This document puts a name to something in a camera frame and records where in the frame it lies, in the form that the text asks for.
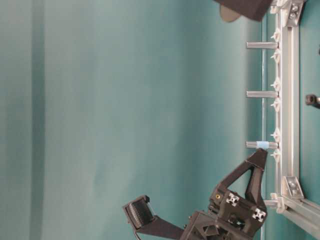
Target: blue tape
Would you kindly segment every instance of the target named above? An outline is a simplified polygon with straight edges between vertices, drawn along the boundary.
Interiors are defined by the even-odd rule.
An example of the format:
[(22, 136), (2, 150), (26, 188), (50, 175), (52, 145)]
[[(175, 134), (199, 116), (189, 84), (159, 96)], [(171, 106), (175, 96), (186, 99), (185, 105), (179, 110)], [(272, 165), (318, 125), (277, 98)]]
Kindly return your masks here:
[(257, 141), (256, 142), (256, 148), (257, 149), (268, 149), (269, 148), (269, 142), (268, 141)]

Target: black 3d-printed part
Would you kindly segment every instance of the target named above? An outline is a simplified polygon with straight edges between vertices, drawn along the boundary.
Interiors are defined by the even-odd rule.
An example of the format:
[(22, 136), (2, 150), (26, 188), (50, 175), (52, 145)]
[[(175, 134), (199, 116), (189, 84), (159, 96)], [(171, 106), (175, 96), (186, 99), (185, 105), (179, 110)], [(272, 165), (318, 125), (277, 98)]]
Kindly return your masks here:
[[(144, 195), (128, 203), (123, 210), (137, 233), (175, 240), (252, 240), (267, 218), (261, 196), (261, 182), (268, 152), (258, 149), (214, 189), (208, 213), (196, 211), (185, 230), (153, 216), (149, 198)], [(251, 171), (245, 198), (228, 187), (245, 172)]]
[(133, 231), (140, 234), (179, 240), (184, 230), (157, 215), (153, 216), (148, 206), (149, 201), (149, 197), (143, 195), (122, 207)]
[(214, 0), (249, 19), (261, 21), (273, 0)]

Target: teal backdrop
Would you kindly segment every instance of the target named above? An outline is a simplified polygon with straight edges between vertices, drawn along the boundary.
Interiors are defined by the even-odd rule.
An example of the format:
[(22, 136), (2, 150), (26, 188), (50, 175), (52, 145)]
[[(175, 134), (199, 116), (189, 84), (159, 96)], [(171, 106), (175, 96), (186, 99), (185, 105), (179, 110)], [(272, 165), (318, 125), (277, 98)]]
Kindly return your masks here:
[[(301, 26), (301, 105), (318, 86), (316, 9)], [(261, 100), (245, 98), (262, 88), (262, 53), (245, 48), (262, 25), (224, 23), (211, 0), (2, 0), (0, 31), (1, 240), (133, 240), (122, 206), (143, 194), (182, 227), (262, 137)], [(316, 141), (318, 113), (302, 108), (303, 141)], [(319, 201), (317, 149), (302, 146)], [(267, 195), (273, 172), (270, 158)], [(265, 239), (312, 239), (269, 215)]]

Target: metal peg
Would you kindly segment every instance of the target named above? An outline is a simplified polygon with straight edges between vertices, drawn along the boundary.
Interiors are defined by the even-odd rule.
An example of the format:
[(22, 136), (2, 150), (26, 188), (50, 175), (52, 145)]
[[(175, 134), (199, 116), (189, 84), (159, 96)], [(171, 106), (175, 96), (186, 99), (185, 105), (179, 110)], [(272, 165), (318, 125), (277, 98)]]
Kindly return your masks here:
[(276, 91), (247, 91), (247, 98), (277, 98), (279, 93)]
[(246, 43), (247, 49), (277, 49), (279, 44), (277, 42), (258, 42), (248, 41)]
[(276, 209), (278, 207), (278, 200), (264, 200), (266, 207)]
[(277, 149), (279, 144), (273, 141), (246, 141), (245, 146), (248, 149)]

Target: bolt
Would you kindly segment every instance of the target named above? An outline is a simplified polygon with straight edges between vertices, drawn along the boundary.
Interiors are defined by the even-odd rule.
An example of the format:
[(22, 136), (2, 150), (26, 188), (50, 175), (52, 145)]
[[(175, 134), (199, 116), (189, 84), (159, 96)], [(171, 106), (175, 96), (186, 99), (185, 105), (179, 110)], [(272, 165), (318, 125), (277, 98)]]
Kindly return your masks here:
[(295, 188), (297, 187), (297, 185), (296, 185), (294, 182), (292, 182), (292, 181), (289, 182), (289, 185), (290, 185), (290, 187), (293, 188), (293, 189), (295, 189)]
[(299, 7), (298, 7), (296, 4), (293, 4), (293, 5), (292, 5), (292, 8), (291, 8), (291, 11), (294, 12), (294, 13), (296, 13), (296, 12), (299, 11)]
[(291, 20), (295, 19), (296, 17), (297, 17), (297, 14), (295, 14), (294, 12), (290, 13), (289, 18), (290, 18)]

